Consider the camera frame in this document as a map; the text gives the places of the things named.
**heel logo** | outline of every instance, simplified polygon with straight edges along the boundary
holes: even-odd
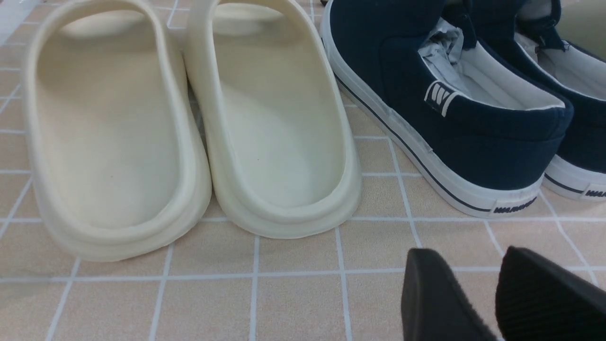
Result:
[[[586,196],[588,197],[594,197],[594,198],[604,198],[606,197],[606,192],[602,192],[602,191],[587,191],[585,193]]]
[[[496,208],[493,210],[493,213],[495,213],[495,214],[503,214],[503,213],[514,213],[514,212],[519,212],[519,211],[521,211],[521,210],[523,210],[523,209],[525,209],[525,208],[529,207],[530,205],[532,205],[532,203],[534,203],[535,201],[536,201],[536,197],[535,197],[534,199],[530,200],[529,202],[527,202],[526,204],[522,204],[522,205],[519,205],[519,206],[513,206],[513,207],[512,207],[512,206],[510,206],[510,207],[507,207],[507,206],[504,206],[504,207],[496,207]]]
[[[429,104],[433,110],[446,117],[446,111],[448,111],[450,103],[458,95],[459,93],[451,89],[443,82],[434,81],[431,83],[431,85],[429,85],[427,91],[425,92],[425,102]]]
[[[581,198],[587,201],[603,201],[606,198],[606,185],[590,184],[585,189]]]

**navy stripe on sole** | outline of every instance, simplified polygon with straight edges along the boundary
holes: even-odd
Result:
[[[570,191],[570,192],[573,192],[573,193],[578,193],[578,194],[582,194],[583,192],[585,192],[585,191],[582,191],[582,190],[580,190],[580,189],[574,189],[574,188],[572,188],[572,187],[568,187],[568,186],[566,186],[566,185],[565,185],[565,184],[563,184],[563,183],[559,183],[559,182],[557,182],[556,180],[554,180],[552,177],[550,177],[550,176],[549,176],[549,175],[547,175],[547,174],[545,174],[545,178],[546,178],[547,180],[551,181],[551,182],[552,182],[554,185],[556,185],[556,186],[558,186],[558,187],[561,187],[561,188],[565,189],[566,191]]]
[[[429,169],[427,169],[427,167],[425,167],[425,165],[423,164],[423,162],[421,162],[421,160],[419,159],[419,157],[416,155],[416,153],[408,146],[408,144],[406,142],[404,142],[404,140],[398,135],[396,134],[395,131],[393,131],[386,123],[385,121],[383,121],[381,119],[381,117],[370,107],[368,106],[368,104],[366,104],[362,99],[360,99],[360,97],[358,97],[355,93],[353,93],[353,91],[351,91],[351,89],[345,85],[345,83],[343,83],[343,81],[339,78],[339,76],[337,76],[337,74],[335,74],[335,78],[337,79],[337,81],[339,81],[339,83],[341,85],[343,85],[347,91],[352,94],[360,103],[362,103],[371,113],[373,113],[373,115],[383,124],[383,126],[385,126],[395,137],[398,138],[398,140],[410,151],[410,153],[415,157],[415,159],[417,159],[417,161],[419,162],[419,164],[423,167],[423,169],[425,169],[425,171],[429,174],[429,176],[431,177],[431,179],[433,179],[433,181],[435,181],[436,184],[438,184],[438,186],[440,186],[441,189],[444,190],[444,192],[446,192],[449,196],[451,196],[452,199],[455,199],[457,202],[459,202],[460,204],[472,209],[472,210],[476,210],[478,212],[490,212],[491,209],[484,209],[484,208],[477,208],[471,204],[468,204],[466,202],[464,202],[463,200],[459,199],[458,197],[455,197],[454,194],[452,194],[446,187],[444,187],[444,185],[442,185],[434,176],[433,174],[429,171]]]

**sneaker lining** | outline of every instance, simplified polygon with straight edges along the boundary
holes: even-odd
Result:
[[[566,51],[538,50],[538,44],[516,33],[526,54],[564,87],[595,100],[606,101],[606,62],[586,55],[572,45]]]
[[[451,85],[473,101],[513,110],[564,107],[564,103],[555,96],[510,72],[480,43],[474,49],[463,50],[455,64],[450,61],[434,64],[427,58],[423,60],[436,79]],[[444,70],[445,65],[450,66],[450,70]],[[452,81],[452,74],[458,77],[456,81]]]

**navy canvas sneaker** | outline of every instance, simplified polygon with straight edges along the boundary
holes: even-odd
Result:
[[[447,202],[501,217],[534,202],[572,118],[565,100],[441,18],[446,0],[331,0],[321,25],[341,89]]]
[[[574,105],[566,137],[545,171],[546,187],[575,200],[603,201],[606,62],[558,36],[561,11],[559,0],[476,0],[471,19],[477,36],[509,65]]]

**cream slide sandal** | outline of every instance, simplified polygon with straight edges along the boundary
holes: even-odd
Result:
[[[165,246],[202,217],[210,169],[182,56],[145,0],[72,0],[38,28],[23,67],[40,215],[84,260]]]
[[[284,239],[350,218],[361,196],[358,155],[303,9],[294,0],[195,1],[186,36],[187,75],[227,217]]]

